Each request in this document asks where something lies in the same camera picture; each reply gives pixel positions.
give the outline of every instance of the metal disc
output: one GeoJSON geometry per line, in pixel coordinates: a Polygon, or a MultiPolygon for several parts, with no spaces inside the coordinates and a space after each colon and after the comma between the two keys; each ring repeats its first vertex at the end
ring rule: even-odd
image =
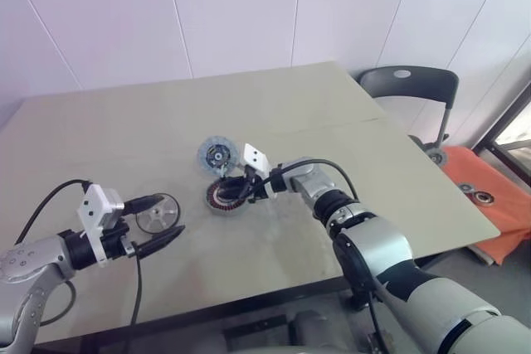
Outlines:
{"type": "Polygon", "coordinates": [[[140,230],[149,234],[158,234],[177,224],[181,208],[177,200],[169,194],[161,193],[164,199],[151,209],[136,215],[140,230]]]}
{"type": "Polygon", "coordinates": [[[197,150],[197,160],[203,169],[218,177],[224,177],[238,164],[240,155],[236,145],[221,136],[212,136],[197,150]]]}
{"type": "Polygon", "coordinates": [[[426,155],[438,166],[443,167],[448,161],[446,153],[440,148],[429,148],[426,150],[426,155]]]}
{"type": "Polygon", "coordinates": [[[476,191],[472,196],[472,201],[478,206],[492,206],[494,197],[489,192],[476,191]]]}
{"type": "Polygon", "coordinates": [[[475,192],[474,184],[470,184],[469,182],[460,182],[457,184],[457,186],[465,193],[465,194],[473,194],[475,192]]]}

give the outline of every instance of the metal bracket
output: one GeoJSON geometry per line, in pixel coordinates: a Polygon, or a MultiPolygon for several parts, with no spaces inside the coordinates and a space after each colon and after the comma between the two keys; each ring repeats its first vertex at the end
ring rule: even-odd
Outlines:
{"type": "Polygon", "coordinates": [[[136,255],[136,250],[134,250],[133,244],[126,235],[120,237],[119,241],[122,243],[122,247],[124,248],[127,257],[133,257],[136,255]]]}
{"type": "Polygon", "coordinates": [[[123,209],[124,203],[115,190],[91,184],[77,210],[100,267],[105,267],[109,262],[100,237],[103,235],[103,230],[116,225],[123,209]]]}
{"type": "MultiPolygon", "coordinates": [[[[257,148],[254,148],[249,143],[246,143],[246,146],[243,151],[243,165],[249,165],[256,170],[256,174],[261,177],[262,180],[268,178],[270,171],[272,169],[267,156],[259,151],[257,148]]],[[[271,184],[265,185],[265,193],[269,198],[276,198],[276,193],[273,192],[271,184]]]]}

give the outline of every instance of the white wall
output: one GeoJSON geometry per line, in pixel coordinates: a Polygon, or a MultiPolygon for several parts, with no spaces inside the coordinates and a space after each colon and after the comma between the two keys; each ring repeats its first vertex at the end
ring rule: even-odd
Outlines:
{"type": "MultiPolygon", "coordinates": [[[[452,69],[451,142],[471,144],[531,71],[531,0],[0,2],[0,122],[30,95],[336,60],[351,72],[452,69]]],[[[380,102],[407,132],[435,137],[441,106],[380,102]]]]}

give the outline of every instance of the gear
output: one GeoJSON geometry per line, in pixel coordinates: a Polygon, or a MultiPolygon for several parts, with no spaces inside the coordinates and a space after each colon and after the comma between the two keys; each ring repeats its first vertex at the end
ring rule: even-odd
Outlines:
{"type": "Polygon", "coordinates": [[[162,195],[164,199],[151,209],[135,215],[140,230],[153,235],[176,225],[181,216],[181,206],[173,196],[165,193],[158,195],[162,195]]]}

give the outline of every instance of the chair backrest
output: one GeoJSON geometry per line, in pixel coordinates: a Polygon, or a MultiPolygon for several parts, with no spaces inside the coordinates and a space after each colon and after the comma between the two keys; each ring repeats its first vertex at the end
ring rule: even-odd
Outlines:
{"type": "Polygon", "coordinates": [[[366,70],[356,81],[373,98],[391,95],[420,97],[454,104],[459,78],[450,70],[425,66],[395,65],[366,70]]]}

